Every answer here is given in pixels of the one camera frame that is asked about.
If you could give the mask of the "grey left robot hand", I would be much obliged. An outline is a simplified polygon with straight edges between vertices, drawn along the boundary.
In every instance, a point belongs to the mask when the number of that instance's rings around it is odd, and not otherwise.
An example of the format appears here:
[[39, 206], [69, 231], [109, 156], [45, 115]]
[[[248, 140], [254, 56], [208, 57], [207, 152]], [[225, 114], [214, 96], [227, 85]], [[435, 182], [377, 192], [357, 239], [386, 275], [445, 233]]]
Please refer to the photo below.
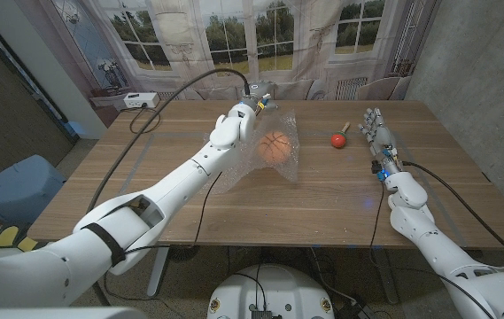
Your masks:
[[278, 109], [274, 98], [275, 88], [276, 84], [274, 82], [252, 82], [249, 85], [249, 93], [243, 96], [243, 102], [250, 106], [256, 115], [265, 110], [273, 112]]

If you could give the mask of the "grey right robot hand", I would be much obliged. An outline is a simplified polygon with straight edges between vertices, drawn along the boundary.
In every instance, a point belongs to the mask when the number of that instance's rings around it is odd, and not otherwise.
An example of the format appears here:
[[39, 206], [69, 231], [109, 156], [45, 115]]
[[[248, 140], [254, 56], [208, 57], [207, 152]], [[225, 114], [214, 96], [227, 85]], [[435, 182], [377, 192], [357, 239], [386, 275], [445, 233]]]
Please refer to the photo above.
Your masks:
[[403, 171], [399, 159], [397, 142], [394, 134], [385, 125], [384, 117], [379, 108], [368, 108], [363, 115], [364, 122], [358, 125], [360, 132], [366, 138], [370, 153], [373, 156], [372, 173], [384, 181], [390, 175]]

